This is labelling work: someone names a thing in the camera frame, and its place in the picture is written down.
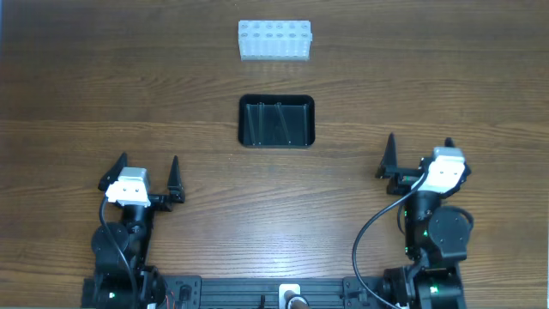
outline black tray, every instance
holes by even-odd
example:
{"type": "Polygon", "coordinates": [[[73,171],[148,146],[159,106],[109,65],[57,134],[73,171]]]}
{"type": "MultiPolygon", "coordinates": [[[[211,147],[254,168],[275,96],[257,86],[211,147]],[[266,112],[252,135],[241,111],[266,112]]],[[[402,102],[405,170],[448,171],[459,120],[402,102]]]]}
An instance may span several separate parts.
{"type": "Polygon", "coordinates": [[[315,101],[309,95],[244,95],[238,140],[252,148],[311,146],[315,142],[315,101]]]}

